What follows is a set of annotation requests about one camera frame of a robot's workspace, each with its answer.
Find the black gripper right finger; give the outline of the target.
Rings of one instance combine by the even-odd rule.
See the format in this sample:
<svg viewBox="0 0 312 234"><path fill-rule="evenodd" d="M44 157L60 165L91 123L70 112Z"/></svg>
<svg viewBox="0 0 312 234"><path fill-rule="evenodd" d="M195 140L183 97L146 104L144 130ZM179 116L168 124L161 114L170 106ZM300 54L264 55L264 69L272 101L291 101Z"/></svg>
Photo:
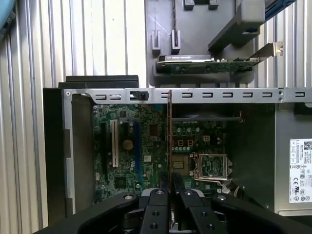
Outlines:
<svg viewBox="0 0 312 234"><path fill-rule="evenodd" d="M216 193L209 202L195 190L187 189L174 173L180 226L198 234L310 234L311 227L280 216L232 195Z"/></svg>

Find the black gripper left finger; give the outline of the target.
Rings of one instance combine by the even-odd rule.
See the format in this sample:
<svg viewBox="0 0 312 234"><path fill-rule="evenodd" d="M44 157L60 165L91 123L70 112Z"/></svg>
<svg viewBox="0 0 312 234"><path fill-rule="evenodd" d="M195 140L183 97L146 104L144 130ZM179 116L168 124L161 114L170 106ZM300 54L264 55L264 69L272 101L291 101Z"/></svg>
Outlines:
<svg viewBox="0 0 312 234"><path fill-rule="evenodd" d="M115 234L138 229L141 234L167 234L170 189L167 172L159 173L159 188L141 196L123 192L39 230L40 234Z"/></svg>

